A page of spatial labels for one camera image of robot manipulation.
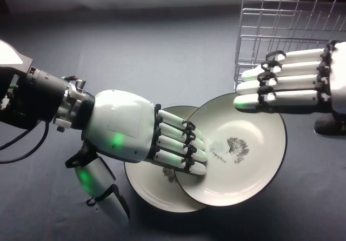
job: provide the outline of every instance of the robotic hand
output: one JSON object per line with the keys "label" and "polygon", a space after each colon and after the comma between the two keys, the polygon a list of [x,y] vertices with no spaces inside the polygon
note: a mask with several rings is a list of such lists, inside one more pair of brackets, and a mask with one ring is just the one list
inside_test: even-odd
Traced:
{"label": "robotic hand", "polygon": [[261,65],[243,72],[234,106],[243,112],[329,113],[316,121],[315,132],[340,135],[346,122],[345,61],[346,42],[269,53]]}
{"label": "robotic hand", "polygon": [[[93,96],[84,90],[85,81],[74,76],[57,78],[31,63],[32,59],[0,41],[0,121],[32,129],[38,121],[53,120],[60,132],[82,130],[83,146],[65,165],[75,169],[91,196],[88,206],[97,203],[118,225],[125,225],[130,217],[113,173],[97,153],[205,174],[202,163],[207,154],[193,123],[132,93],[107,90]],[[18,81],[11,84],[14,75]]]}

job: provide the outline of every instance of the wire rack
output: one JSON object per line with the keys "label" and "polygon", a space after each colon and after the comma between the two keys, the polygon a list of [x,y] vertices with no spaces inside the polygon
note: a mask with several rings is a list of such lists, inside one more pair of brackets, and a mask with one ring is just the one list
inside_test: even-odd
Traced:
{"label": "wire rack", "polygon": [[323,48],[331,39],[346,41],[343,0],[243,0],[236,45],[234,90],[243,71],[268,52]]}

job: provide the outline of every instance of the tree design on plate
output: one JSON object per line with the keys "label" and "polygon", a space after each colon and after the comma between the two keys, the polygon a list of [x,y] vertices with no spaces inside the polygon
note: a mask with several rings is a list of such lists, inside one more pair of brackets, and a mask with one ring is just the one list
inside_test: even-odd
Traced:
{"label": "tree design on plate", "polygon": [[242,139],[239,139],[237,137],[231,137],[227,139],[227,144],[229,146],[228,153],[230,153],[233,156],[234,162],[236,164],[244,160],[244,156],[246,156],[249,153],[248,145]]}
{"label": "tree design on plate", "polygon": [[163,168],[163,175],[165,175],[170,183],[178,182],[173,169]]}

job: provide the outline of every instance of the metal wire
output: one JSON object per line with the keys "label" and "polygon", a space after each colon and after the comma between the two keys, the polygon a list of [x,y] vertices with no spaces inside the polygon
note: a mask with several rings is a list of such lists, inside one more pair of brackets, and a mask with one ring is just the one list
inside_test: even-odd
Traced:
{"label": "metal wire", "polygon": [[242,0],[234,90],[242,72],[259,65],[268,52],[323,48],[331,39],[346,41],[345,21],[346,3],[340,0]]}

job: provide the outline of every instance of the stacked plate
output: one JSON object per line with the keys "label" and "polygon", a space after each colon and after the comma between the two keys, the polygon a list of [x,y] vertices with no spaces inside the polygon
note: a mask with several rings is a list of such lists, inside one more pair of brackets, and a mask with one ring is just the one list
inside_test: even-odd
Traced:
{"label": "stacked plate", "polygon": [[208,154],[205,176],[193,176],[147,162],[124,163],[135,191],[151,205],[170,212],[192,212],[206,205],[229,206],[263,190],[284,160],[287,132],[277,113],[242,113],[236,93],[217,97],[199,109],[165,111],[194,123]]}

